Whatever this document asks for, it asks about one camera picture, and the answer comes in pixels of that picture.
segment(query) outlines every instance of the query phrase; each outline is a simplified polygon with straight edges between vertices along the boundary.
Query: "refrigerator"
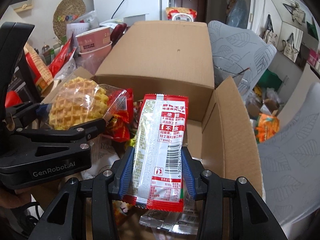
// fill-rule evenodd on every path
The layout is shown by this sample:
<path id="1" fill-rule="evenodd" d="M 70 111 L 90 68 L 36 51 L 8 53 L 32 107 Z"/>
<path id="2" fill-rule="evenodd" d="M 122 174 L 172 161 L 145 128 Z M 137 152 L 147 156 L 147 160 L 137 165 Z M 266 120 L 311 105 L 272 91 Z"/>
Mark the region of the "refrigerator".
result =
<path id="1" fill-rule="evenodd" d="M 110 20 L 123 0 L 93 0 L 94 9 L 98 13 L 99 22 Z M 167 20 L 165 9 L 169 0 L 124 0 L 113 19 L 121 19 L 135 15 L 146 15 L 146 20 Z"/>

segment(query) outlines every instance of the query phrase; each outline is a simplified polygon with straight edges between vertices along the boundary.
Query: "paper cup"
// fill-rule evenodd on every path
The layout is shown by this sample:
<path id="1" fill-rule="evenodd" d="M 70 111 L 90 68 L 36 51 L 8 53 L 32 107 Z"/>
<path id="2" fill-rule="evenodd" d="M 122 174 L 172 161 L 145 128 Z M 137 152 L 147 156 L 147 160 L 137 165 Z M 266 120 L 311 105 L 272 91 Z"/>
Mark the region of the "paper cup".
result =
<path id="1" fill-rule="evenodd" d="M 105 47 L 110 43 L 110 28 L 97 28 L 76 36 L 80 52 L 85 53 Z"/>

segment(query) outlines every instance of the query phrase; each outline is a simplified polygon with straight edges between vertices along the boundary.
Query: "woven straw hat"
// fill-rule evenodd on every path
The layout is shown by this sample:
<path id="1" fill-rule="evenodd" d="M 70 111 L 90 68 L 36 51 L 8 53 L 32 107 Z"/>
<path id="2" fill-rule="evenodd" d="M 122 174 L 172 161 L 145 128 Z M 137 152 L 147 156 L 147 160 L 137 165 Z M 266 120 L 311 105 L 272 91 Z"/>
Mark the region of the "woven straw hat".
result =
<path id="1" fill-rule="evenodd" d="M 66 23 L 85 14 L 83 0 L 62 0 L 53 15 L 53 30 L 59 40 L 66 35 Z"/>

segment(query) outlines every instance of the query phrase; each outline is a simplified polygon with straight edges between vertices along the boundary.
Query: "barcode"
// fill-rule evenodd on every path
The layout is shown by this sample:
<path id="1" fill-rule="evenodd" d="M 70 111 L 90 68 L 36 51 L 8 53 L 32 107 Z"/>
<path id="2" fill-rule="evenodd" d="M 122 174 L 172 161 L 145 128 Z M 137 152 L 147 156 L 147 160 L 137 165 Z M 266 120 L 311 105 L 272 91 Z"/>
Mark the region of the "barcode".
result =
<path id="1" fill-rule="evenodd" d="M 196 224 L 196 223 L 199 222 L 199 219 L 198 219 L 197 216 L 190 216 L 190 215 L 182 214 L 181 218 L 179 219 L 179 221 Z"/>
<path id="2" fill-rule="evenodd" d="M 122 101 L 121 101 L 121 104 L 119 105 L 119 110 L 120 111 L 127 111 L 127 98 L 123 97 L 120 99 L 122 99 Z"/>
<path id="3" fill-rule="evenodd" d="M 181 173 L 181 144 L 168 145 L 164 173 Z"/>

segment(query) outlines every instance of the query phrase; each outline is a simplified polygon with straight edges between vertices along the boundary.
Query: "green bag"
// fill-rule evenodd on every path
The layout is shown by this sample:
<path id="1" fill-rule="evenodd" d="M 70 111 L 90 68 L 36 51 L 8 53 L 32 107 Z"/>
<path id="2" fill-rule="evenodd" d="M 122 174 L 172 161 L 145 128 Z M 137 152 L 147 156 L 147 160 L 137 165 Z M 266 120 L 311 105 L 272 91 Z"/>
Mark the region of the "green bag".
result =
<path id="1" fill-rule="evenodd" d="M 274 88 L 277 91 L 282 84 L 282 80 L 277 74 L 274 74 L 270 70 L 266 70 L 258 81 L 258 86 L 261 88 Z"/>

